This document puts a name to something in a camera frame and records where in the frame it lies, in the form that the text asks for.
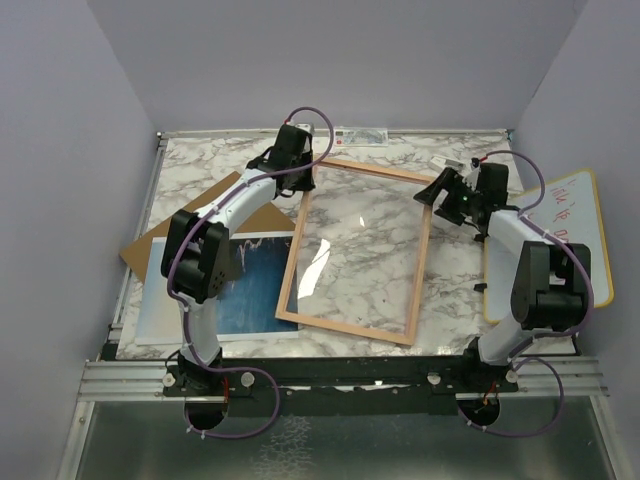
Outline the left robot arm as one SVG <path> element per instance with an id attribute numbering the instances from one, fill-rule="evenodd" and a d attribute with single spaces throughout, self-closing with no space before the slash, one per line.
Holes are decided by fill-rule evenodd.
<path id="1" fill-rule="evenodd" d="M 231 280 L 231 237 L 257 210 L 289 192 L 315 188 L 314 129 L 282 125 L 275 143 L 249 161 L 238 180 L 205 207 L 170 219 L 161 274 L 181 312 L 177 379 L 206 395 L 220 385 L 222 349 L 215 320 L 218 295 Z"/>

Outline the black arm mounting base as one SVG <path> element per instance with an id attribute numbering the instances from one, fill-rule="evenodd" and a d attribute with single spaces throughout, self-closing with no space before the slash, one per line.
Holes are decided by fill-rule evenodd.
<path id="1" fill-rule="evenodd" d="M 458 397 L 514 393 L 508 367 L 468 355 L 226 358 L 207 372 L 180 360 L 166 370 L 163 395 L 234 416 L 454 415 Z"/>

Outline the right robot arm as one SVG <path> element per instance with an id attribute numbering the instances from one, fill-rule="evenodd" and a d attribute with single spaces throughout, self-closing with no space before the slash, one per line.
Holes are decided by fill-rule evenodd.
<path id="1" fill-rule="evenodd" d="M 469 223 L 478 238 L 496 241 L 517 260 L 509 313 L 488 333 L 475 338 L 459 367 L 461 383 L 481 391 L 534 341 L 573 335 L 594 308 L 591 252 L 565 243 L 508 203 L 509 169 L 475 159 L 462 176 L 445 168 L 414 200 L 436 208 L 435 215 L 461 226 Z"/>

